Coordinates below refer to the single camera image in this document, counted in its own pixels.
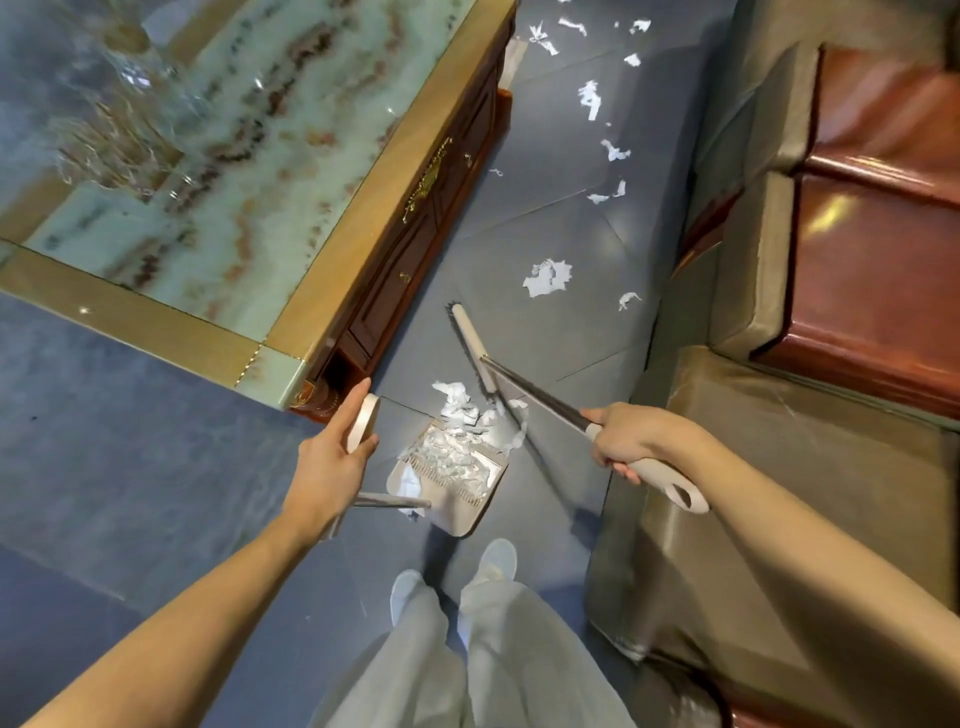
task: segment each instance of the person's left hand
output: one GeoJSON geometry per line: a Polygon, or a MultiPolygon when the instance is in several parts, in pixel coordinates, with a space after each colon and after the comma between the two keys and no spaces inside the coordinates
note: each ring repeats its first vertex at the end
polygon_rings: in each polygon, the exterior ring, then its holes
{"type": "Polygon", "coordinates": [[[367,378],[350,390],[323,432],[300,443],[297,470],[283,501],[281,517],[294,523],[311,546],[353,503],[367,460],[380,442],[376,435],[371,435],[351,454],[344,447],[368,392],[367,378]]]}

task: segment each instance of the person's left arm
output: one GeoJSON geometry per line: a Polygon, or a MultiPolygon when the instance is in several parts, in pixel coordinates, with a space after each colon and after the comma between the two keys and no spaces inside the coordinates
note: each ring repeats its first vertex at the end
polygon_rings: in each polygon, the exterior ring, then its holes
{"type": "Polygon", "coordinates": [[[27,728],[200,725],[287,576],[360,489],[376,436],[343,443],[370,381],[300,445],[283,510],[250,544],[133,630],[27,722],[27,728]]]}

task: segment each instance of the light gray pants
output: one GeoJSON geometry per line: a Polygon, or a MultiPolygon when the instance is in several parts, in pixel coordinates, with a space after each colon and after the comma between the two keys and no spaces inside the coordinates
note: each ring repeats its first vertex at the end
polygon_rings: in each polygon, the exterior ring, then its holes
{"type": "Polygon", "coordinates": [[[580,639],[522,584],[474,579],[457,631],[468,663],[445,644],[447,620],[421,587],[383,646],[314,728],[635,728],[580,639]]]}

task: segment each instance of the marble tabletop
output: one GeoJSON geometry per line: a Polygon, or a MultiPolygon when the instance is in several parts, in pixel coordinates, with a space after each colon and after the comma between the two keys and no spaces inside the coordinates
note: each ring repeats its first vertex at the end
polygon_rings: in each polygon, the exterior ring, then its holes
{"type": "Polygon", "coordinates": [[[263,341],[473,2],[250,0],[187,73],[194,183],[78,185],[25,245],[263,341]]]}

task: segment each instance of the hand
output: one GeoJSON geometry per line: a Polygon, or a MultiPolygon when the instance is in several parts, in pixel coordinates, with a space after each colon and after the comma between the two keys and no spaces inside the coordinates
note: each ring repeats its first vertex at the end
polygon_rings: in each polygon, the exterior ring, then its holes
{"type": "Polygon", "coordinates": [[[603,429],[593,442],[593,459],[612,467],[635,485],[640,477],[627,466],[644,457],[669,462],[670,444],[691,425],[689,420],[658,407],[615,402],[606,407],[582,409],[581,414],[603,429]]]}
{"type": "Polygon", "coordinates": [[[283,501],[281,517],[294,523],[310,546],[353,503],[367,460],[380,442],[379,437],[371,435],[352,454],[345,450],[347,436],[368,392],[367,378],[350,390],[319,435],[300,443],[297,470],[283,501]]]}

